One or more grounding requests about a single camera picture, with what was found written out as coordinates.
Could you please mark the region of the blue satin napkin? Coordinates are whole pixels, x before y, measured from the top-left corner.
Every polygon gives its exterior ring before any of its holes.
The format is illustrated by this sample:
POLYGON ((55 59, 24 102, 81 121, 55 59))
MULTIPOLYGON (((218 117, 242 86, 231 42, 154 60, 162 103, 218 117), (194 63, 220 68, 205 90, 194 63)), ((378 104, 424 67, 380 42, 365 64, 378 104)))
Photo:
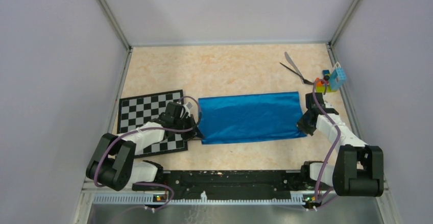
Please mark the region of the blue satin napkin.
POLYGON ((202 144, 232 144, 306 137, 297 128, 303 115, 298 92, 199 99, 202 144))

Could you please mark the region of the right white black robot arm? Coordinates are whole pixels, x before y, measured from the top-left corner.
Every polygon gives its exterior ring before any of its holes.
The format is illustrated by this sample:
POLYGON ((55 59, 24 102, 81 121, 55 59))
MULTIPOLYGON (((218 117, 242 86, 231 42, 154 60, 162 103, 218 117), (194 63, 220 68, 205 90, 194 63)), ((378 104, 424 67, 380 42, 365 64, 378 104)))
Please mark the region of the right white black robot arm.
POLYGON ((299 182, 305 189, 318 190, 320 184, 332 187, 339 196, 379 197, 384 190, 383 151, 359 139, 342 121, 334 107, 321 93, 305 96, 306 112, 297 128, 306 135, 320 132, 337 153, 334 165, 307 161, 299 182))

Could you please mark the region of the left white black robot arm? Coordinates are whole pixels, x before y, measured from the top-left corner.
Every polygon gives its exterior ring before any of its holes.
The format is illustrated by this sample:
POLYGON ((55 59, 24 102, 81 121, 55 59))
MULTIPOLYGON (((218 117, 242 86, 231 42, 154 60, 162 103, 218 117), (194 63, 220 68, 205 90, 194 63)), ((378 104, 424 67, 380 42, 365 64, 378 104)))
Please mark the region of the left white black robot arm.
POLYGON ((165 110, 155 119, 125 133, 106 133, 88 163, 85 175, 93 180, 96 187, 122 190, 133 175, 145 173, 144 183, 152 190, 162 187, 164 177, 158 173, 158 166, 144 162, 133 170, 135 156, 154 144, 166 139, 180 137, 189 141, 199 135, 199 119, 191 113, 190 102, 169 102, 165 110))

